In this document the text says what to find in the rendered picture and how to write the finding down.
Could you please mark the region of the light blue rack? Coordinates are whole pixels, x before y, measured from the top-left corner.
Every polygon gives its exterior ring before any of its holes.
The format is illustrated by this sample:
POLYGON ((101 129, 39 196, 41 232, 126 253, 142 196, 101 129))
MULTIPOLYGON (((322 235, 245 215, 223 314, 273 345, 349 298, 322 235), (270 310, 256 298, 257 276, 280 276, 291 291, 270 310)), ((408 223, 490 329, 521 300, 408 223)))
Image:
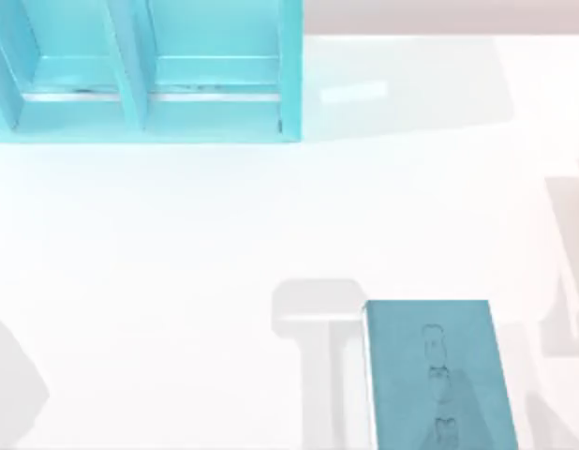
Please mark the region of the light blue rack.
POLYGON ((0 143, 303 136, 304 0, 0 0, 0 143))

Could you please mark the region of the teal book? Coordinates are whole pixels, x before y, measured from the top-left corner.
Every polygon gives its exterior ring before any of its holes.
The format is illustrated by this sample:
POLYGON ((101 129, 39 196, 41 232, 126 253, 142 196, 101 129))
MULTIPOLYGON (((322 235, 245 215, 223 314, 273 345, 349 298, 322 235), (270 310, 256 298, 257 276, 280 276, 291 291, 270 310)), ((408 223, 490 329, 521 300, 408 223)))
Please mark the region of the teal book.
POLYGON ((363 307, 372 450, 519 450, 486 300, 363 307))

